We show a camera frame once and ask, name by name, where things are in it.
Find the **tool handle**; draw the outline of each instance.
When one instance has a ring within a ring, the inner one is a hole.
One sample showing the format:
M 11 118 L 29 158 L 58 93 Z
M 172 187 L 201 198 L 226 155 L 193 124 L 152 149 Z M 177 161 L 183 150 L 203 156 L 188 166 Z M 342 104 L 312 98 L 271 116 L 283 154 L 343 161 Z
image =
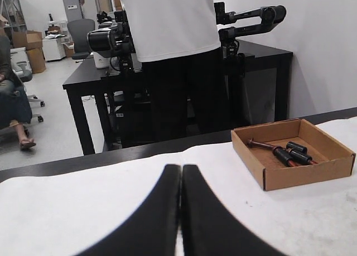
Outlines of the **tool handle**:
M 285 151 L 282 147 L 280 147 L 280 146 L 276 147 L 273 150 L 273 154 L 285 166 L 287 166 L 287 167 L 295 167 L 295 166 L 297 166 L 296 164 L 294 164 L 292 156 L 290 156 L 290 154 L 287 151 Z
M 311 156 L 309 156 L 308 154 L 301 153 L 297 149 L 291 149 L 289 154 L 293 157 L 294 161 L 302 165 L 310 165 L 310 162 L 312 161 Z
M 294 142 L 288 142 L 286 145 L 286 148 L 295 149 L 295 150 L 298 150 L 299 152 L 304 153 L 304 154 L 307 153 L 307 147 L 302 146 L 301 144 L 298 144 L 298 143 L 294 143 Z

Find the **blue jeans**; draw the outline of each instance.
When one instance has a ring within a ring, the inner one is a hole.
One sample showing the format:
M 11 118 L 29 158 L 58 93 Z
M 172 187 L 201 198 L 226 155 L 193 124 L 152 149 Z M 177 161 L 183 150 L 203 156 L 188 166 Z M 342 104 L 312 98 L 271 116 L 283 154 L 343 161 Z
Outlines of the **blue jeans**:
M 15 91 L 15 85 L 10 80 L 0 82 L 0 95 L 12 96 Z
M 0 82 L 0 129 L 9 127 L 11 121 L 30 123 L 32 110 L 22 86 L 15 87 L 10 80 Z

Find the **cable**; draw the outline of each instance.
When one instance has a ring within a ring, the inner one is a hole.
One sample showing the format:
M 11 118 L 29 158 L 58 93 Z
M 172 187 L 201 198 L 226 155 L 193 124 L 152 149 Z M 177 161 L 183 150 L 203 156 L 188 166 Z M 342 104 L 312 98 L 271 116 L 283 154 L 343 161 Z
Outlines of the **cable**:
M 113 59 L 113 58 L 114 58 L 114 57 L 111 57 L 110 60 L 109 60 L 110 66 L 111 66 L 114 70 L 120 72 L 120 69 L 116 69 L 116 68 L 113 66 L 113 63 L 112 63 L 112 59 Z
M 94 99 L 94 98 L 95 98 L 94 95 L 91 95 L 91 96 L 88 97 L 87 99 L 83 99 L 83 100 L 82 100 L 82 103 L 87 102 L 87 101 L 90 101 L 90 100 L 92 100 L 92 99 Z

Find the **concrete floor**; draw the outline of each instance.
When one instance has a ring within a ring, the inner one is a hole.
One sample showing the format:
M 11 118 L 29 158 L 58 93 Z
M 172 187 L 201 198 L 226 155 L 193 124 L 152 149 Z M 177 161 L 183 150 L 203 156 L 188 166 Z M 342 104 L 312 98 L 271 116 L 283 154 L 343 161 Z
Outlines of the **concrete floor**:
M 79 65 L 72 59 L 48 62 L 45 72 L 34 75 L 32 81 L 25 84 L 27 94 L 36 94 L 46 102 L 43 108 L 39 103 L 31 104 L 33 113 L 40 113 L 45 121 L 38 123 L 33 119 L 28 126 L 30 136 L 37 143 L 30 152 L 20 151 L 13 129 L 0 131 L 0 170 L 83 155 L 67 94 L 62 88 Z M 95 151 L 100 153 L 104 138 L 95 100 L 89 96 L 83 100 Z

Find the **black table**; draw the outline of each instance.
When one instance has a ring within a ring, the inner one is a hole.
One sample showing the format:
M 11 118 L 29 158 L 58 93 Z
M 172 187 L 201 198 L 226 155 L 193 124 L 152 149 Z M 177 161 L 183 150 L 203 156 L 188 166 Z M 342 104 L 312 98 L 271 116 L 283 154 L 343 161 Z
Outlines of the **black table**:
M 293 53 L 246 41 L 239 41 L 239 43 L 239 52 L 255 56 L 247 57 L 245 72 L 277 69 L 275 119 L 287 119 L 290 68 Z M 133 88 L 133 86 L 140 88 L 144 82 L 143 77 L 140 75 L 136 75 L 137 78 L 131 80 L 130 84 L 122 79 L 117 79 L 116 82 L 102 80 L 100 77 L 104 76 L 105 72 L 106 69 L 98 70 L 95 68 L 93 59 L 87 59 L 63 84 L 63 88 L 68 94 L 84 155 L 94 154 L 95 152 L 81 97 L 95 96 L 105 144 L 109 144 L 112 140 L 112 130 L 104 93 L 125 90 L 126 88 Z
M 335 111 L 325 114 L 304 117 L 313 124 L 320 124 L 334 119 L 357 117 L 357 108 Z M 182 152 L 190 147 L 203 144 L 230 142 L 230 131 L 216 132 L 177 139 L 162 143 L 147 144 L 144 146 L 120 149 L 116 151 L 91 154 L 68 160 L 59 160 L 21 168 L 0 171 L 0 182 L 13 177 L 21 176 L 54 176 L 70 172 L 103 167 L 111 164 L 147 158 L 163 153 Z

